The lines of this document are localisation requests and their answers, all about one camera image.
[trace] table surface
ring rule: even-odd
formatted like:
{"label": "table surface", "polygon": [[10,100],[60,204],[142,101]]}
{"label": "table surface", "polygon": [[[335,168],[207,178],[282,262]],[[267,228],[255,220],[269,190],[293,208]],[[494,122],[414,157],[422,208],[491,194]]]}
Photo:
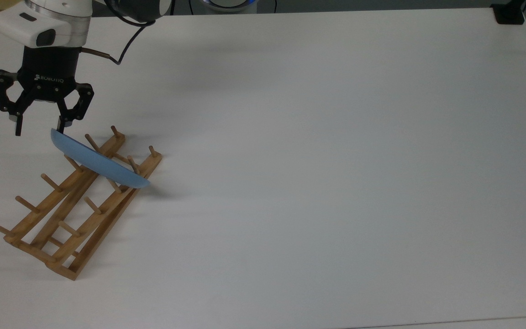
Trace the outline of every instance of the table surface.
{"label": "table surface", "polygon": [[[94,19],[87,46],[116,56],[133,32]],[[20,64],[0,35],[0,69]],[[95,98],[68,135],[116,125],[123,154],[167,158],[77,281],[0,234],[0,329],[526,317],[526,25],[490,9],[165,17],[121,66],[82,54],[77,81]],[[37,102],[17,138],[0,112],[0,225],[26,214],[17,194],[50,192],[40,173],[71,171],[56,120]]]}

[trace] robotiq logo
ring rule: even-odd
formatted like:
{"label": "robotiq logo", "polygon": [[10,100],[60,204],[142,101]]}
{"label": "robotiq logo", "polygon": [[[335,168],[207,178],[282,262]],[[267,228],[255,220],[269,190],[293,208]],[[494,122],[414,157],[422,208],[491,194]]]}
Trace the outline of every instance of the robotiq logo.
{"label": "robotiq logo", "polygon": [[36,81],[36,80],[44,80],[44,81],[64,83],[64,79],[56,79],[56,78],[46,77],[44,75],[39,75],[39,74],[36,74],[36,77],[34,78],[34,81]]}

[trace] blue plate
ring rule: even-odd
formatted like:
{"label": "blue plate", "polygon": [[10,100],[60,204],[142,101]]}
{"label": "blue plate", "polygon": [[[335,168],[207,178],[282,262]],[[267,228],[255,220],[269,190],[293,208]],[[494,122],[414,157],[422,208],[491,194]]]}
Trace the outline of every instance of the blue plate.
{"label": "blue plate", "polygon": [[52,137],[52,143],[69,158],[74,159],[99,175],[134,189],[140,189],[150,184],[150,181],[147,179],[99,154],[79,141],[63,133],[58,133],[56,129],[50,131],[50,137]]}

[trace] bamboo rack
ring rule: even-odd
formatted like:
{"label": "bamboo rack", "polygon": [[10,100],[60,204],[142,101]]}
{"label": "bamboo rack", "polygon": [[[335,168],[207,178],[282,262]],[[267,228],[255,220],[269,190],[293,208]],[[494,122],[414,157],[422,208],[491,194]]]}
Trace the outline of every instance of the bamboo rack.
{"label": "bamboo rack", "polygon": [[[154,148],[150,146],[148,157],[141,164],[137,164],[131,156],[123,157],[117,153],[125,143],[125,135],[117,131],[115,127],[111,127],[111,130],[113,136],[100,147],[88,134],[86,139],[100,154],[109,159],[117,158],[129,162],[136,173],[147,179],[161,162],[162,154],[155,152]],[[53,191],[37,206],[21,198],[21,196],[16,196],[17,202],[20,202],[30,212],[12,229],[6,229],[0,225],[0,233],[4,234],[4,240],[12,246],[34,256],[52,271],[75,280],[140,189],[120,186],[114,181],[108,180],[107,186],[111,186],[113,192],[102,204],[97,206],[89,197],[84,195],[99,174],[85,166],[79,166],[73,159],[65,157],[73,165],[73,173],[60,184],[54,183],[50,177],[42,174],[42,179],[52,187]],[[73,228],[65,219],[80,200],[84,200],[93,213],[79,227]],[[50,215],[33,240],[30,243],[22,241],[22,238],[46,218],[56,206],[58,208]],[[53,237],[58,229],[67,231],[70,237],[64,242]],[[53,254],[48,254],[43,250],[48,243],[58,247]],[[64,266],[70,256],[74,256],[74,260],[70,265]]]}

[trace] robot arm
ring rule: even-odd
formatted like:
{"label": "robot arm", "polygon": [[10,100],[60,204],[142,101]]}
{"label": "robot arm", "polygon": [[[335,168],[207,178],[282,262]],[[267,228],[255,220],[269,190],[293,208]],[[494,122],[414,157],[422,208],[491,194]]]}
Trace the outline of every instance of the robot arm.
{"label": "robot arm", "polygon": [[[119,15],[136,21],[154,21],[168,10],[171,0],[105,0]],[[86,43],[92,0],[24,0],[0,12],[0,32],[23,44],[23,61],[17,73],[0,69],[0,110],[16,122],[21,134],[23,114],[33,101],[57,104],[57,130],[64,131],[73,120],[82,120],[94,91],[90,84],[74,79],[79,54]],[[21,84],[20,97],[7,96],[14,82]],[[64,98],[76,90],[79,100],[67,108]]]}

